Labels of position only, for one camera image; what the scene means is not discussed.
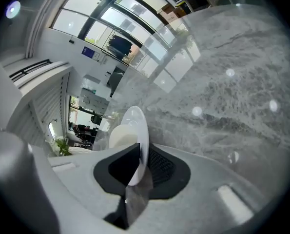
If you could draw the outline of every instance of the blue sign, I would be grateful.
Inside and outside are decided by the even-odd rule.
[[[87,47],[84,47],[83,51],[82,51],[82,54],[89,57],[89,58],[92,58],[94,53],[95,53],[95,51],[93,49],[89,49]]]

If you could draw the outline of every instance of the gray marble floor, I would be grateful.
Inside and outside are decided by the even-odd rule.
[[[98,132],[94,149],[108,147],[112,129],[137,105],[150,142],[218,160],[266,197],[278,195],[290,172],[285,29],[253,5],[214,7],[176,24],[169,50],[123,76],[105,114],[109,130]]]

